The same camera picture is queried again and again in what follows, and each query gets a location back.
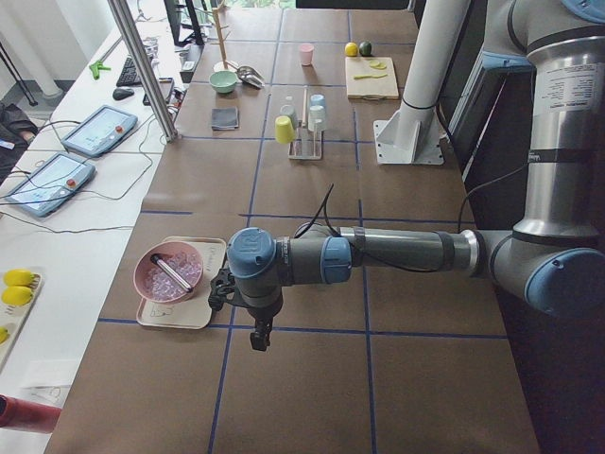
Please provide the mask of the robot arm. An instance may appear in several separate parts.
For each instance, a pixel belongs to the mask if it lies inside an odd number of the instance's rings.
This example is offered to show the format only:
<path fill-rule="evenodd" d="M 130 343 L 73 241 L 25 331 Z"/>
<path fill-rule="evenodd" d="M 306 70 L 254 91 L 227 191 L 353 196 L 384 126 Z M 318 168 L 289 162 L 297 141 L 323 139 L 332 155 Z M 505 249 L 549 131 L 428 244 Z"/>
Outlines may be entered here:
<path fill-rule="evenodd" d="M 293 237 L 247 228 L 228 242 L 212 280 L 213 310 L 245 308 L 251 346 L 265 350 L 282 290 L 335 284 L 358 266 L 486 275 L 543 313 L 575 317 L 604 302 L 604 255 L 587 216 L 603 150 L 604 5 L 600 1 L 492 1 L 484 56 L 535 68 L 523 218 L 508 231 L 458 234 L 335 228 L 309 222 Z"/>

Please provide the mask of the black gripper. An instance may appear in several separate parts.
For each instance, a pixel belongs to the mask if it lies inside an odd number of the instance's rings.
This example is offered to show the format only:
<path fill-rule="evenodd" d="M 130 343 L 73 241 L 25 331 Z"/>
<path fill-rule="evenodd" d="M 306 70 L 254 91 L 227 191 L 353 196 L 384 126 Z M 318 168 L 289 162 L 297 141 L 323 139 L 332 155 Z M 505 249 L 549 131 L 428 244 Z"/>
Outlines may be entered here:
<path fill-rule="evenodd" d="M 220 311 L 226 304 L 245 308 L 254 318 L 254 330 L 251 332 L 251 348 L 262 351 L 270 346 L 270 332 L 273 318 L 283 306 L 283 294 L 280 288 L 274 288 L 268 295 L 250 297 L 236 285 L 235 278 L 228 268 L 218 271 L 211 280 L 211 291 L 208 297 L 209 307 Z"/>

